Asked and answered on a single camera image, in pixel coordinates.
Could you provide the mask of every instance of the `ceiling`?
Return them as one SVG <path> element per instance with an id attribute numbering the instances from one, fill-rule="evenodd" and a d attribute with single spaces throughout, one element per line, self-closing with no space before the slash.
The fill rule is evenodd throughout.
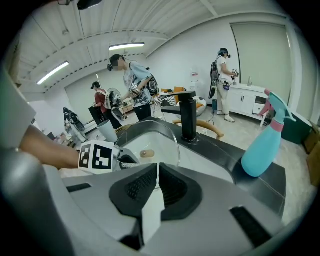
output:
<path id="1" fill-rule="evenodd" d="M 19 64 L 23 93 L 45 93 L 105 69 L 110 54 L 147 57 L 185 30 L 218 16 L 282 12 L 272 0 L 103 0 L 81 11 L 77 2 L 49 3 L 25 21 Z M 110 45 L 133 42 L 145 46 L 109 53 Z M 65 61 L 69 66 L 36 84 Z"/>

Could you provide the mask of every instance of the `white countertop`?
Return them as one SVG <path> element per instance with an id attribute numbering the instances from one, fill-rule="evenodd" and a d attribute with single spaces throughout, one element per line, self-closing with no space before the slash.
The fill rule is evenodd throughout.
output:
<path id="1" fill-rule="evenodd" d="M 235 89 L 241 89 L 241 90 L 248 90 L 248 91 L 254 91 L 258 93 L 265 93 L 265 88 L 259 87 L 259 86 L 247 86 L 246 84 L 243 83 L 237 83 L 236 85 L 230 85 L 231 88 Z"/>

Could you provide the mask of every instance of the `fluorescent light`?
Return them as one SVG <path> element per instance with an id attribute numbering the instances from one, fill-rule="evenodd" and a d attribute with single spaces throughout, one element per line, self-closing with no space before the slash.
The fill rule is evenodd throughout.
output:
<path id="1" fill-rule="evenodd" d="M 124 44 L 117 44 L 112 45 L 109 47 L 109 51 L 124 49 L 124 48 L 132 48 L 132 47 L 142 47 L 144 46 L 144 42 L 133 42 L 133 43 L 124 43 Z"/>
<path id="2" fill-rule="evenodd" d="M 288 35 L 288 33 L 286 34 L 286 37 L 288 38 L 288 43 L 289 43 L 289 47 L 291 48 L 291 45 L 290 45 L 290 40 L 289 40 L 289 35 Z"/>
<path id="3" fill-rule="evenodd" d="M 52 70 L 49 74 L 47 74 L 44 78 L 42 78 L 39 82 L 37 82 L 37 85 L 41 85 L 44 81 L 46 81 L 49 77 L 57 73 L 59 70 L 62 70 L 64 67 L 68 66 L 69 62 L 66 61 L 62 63 L 61 65 L 57 66 L 54 70 Z"/>

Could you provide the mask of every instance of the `blue spray bottle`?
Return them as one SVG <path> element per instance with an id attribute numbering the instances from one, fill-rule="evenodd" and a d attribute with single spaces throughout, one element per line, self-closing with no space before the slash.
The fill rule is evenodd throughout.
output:
<path id="1" fill-rule="evenodd" d="M 296 121 L 287 104 L 279 96 L 268 89 L 265 89 L 264 93 L 268 95 L 268 99 L 258 115 L 263 115 L 273 109 L 276 111 L 276 115 L 271 124 L 255 139 L 242 157 L 242 167 L 252 177 L 263 174 L 275 159 L 280 146 L 285 118 Z"/>

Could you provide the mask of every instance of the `black faucet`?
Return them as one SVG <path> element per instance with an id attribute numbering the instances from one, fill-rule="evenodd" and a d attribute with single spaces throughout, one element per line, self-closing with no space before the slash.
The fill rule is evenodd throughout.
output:
<path id="1" fill-rule="evenodd" d="M 182 91 L 169 94 L 168 97 L 177 95 L 179 106 L 165 106 L 161 108 L 164 113 L 181 115 L 182 135 L 181 138 L 185 141 L 192 142 L 197 134 L 197 108 L 194 96 L 195 91 Z"/>

